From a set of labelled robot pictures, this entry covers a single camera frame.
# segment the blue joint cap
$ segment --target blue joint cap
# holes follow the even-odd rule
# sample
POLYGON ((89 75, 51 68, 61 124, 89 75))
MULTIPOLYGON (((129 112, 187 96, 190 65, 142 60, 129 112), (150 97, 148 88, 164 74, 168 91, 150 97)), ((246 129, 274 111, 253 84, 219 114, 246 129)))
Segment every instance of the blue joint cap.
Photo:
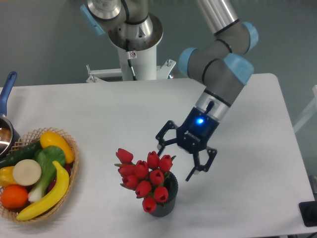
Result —
POLYGON ((83 14, 87 24, 89 27, 98 35, 101 36, 105 34, 105 31, 100 27, 100 25, 96 22, 96 20, 91 16, 90 12, 87 10, 85 5, 80 7, 80 11, 83 14))
POLYGON ((188 76, 188 61, 189 61, 189 57, 192 54, 192 52, 197 49, 197 48, 187 48, 186 50, 184 50, 178 59, 178 69, 179 71, 182 72, 182 74, 188 76))
POLYGON ((247 85, 247 82, 254 72, 253 65, 243 57, 232 53, 228 54, 223 61, 237 79, 244 85, 247 85))
POLYGON ((258 40, 259 40, 258 31, 250 22, 243 22, 243 25, 247 27, 250 34, 250 46, 248 49, 248 51, 250 51, 258 43, 258 40))

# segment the orange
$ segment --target orange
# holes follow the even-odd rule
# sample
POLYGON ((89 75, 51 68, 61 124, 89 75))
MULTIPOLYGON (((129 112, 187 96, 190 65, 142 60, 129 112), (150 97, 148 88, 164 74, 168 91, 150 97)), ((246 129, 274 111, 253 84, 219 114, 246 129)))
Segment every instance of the orange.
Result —
POLYGON ((28 191, 20 185, 6 187, 0 197, 5 208, 21 208, 28 201, 28 191))

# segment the black vase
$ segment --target black vase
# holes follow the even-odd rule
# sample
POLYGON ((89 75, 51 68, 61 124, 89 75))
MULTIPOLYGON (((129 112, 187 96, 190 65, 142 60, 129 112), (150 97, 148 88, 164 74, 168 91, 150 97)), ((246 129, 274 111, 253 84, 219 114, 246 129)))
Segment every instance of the black vase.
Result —
POLYGON ((160 203, 157 204, 156 209, 150 214, 155 217, 164 217, 168 215, 175 206, 176 195, 178 192, 178 182, 175 175, 170 172, 169 177, 164 182, 164 187, 168 191, 168 199, 165 202, 165 205, 162 206, 160 203))

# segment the pot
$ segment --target pot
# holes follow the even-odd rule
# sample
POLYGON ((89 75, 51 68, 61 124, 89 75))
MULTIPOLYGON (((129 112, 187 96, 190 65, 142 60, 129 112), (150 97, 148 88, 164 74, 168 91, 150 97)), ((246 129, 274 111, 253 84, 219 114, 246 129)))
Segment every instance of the pot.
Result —
POLYGON ((168 199, 165 202, 165 205, 157 204, 156 209, 150 214, 155 217, 164 217, 168 215, 175 206, 176 195, 178 192, 178 182, 175 175, 170 172, 169 177, 164 182, 164 187, 167 188, 168 191, 168 199))
POLYGON ((7 155, 8 151, 20 137, 13 128, 12 123, 6 118, 7 101, 16 78, 16 72, 9 73, 0 94, 0 159, 7 155))

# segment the blue led light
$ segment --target blue led light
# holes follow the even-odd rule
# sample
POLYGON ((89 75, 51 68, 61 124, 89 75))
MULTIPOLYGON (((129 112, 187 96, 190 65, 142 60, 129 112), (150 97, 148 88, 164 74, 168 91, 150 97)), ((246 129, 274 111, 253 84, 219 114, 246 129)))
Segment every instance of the blue led light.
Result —
POLYGON ((204 122, 204 119, 202 119, 202 118, 197 118, 196 119, 196 124, 202 124, 204 122))

